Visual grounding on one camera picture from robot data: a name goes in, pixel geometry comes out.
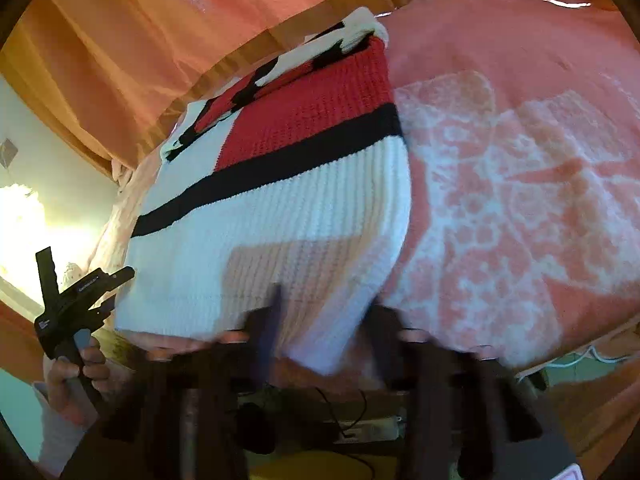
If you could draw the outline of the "white sleeve forearm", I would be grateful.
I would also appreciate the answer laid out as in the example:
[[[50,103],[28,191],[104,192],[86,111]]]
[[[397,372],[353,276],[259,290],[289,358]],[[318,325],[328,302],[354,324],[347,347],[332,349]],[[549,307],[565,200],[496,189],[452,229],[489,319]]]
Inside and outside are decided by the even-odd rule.
[[[32,391],[40,404],[42,443],[37,468],[49,478],[58,478],[79,442],[96,422],[98,413],[82,392],[64,387],[63,406],[51,403],[52,396],[44,382],[34,382]]]

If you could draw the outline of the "person's left hand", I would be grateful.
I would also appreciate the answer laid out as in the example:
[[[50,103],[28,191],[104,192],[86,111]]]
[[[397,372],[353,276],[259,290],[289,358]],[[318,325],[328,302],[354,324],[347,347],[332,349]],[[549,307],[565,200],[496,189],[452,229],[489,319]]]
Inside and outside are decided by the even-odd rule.
[[[44,372],[50,407],[74,424],[102,408],[113,393],[111,369],[96,337],[89,338],[80,356],[81,365],[58,358],[49,361]]]

